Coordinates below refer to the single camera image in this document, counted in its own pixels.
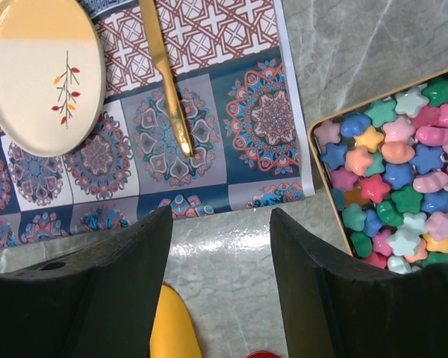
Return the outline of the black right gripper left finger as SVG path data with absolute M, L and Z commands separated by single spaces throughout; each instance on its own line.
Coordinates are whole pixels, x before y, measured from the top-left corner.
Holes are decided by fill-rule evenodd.
M 161 207 L 101 242 L 0 274 L 0 357 L 147 357 L 172 226 Z

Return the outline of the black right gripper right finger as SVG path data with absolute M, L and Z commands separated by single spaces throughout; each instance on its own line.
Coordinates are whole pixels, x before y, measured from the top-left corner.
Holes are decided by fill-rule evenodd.
M 290 357 L 448 357 L 448 263 L 396 274 L 279 208 L 270 240 Z

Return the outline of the yellow plastic scoop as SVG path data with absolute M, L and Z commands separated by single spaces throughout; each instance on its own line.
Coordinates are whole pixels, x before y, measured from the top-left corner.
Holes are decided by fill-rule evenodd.
M 197 334 L 181 296 L 163 284 L 149 341 L 150 357 L 202 357 Z

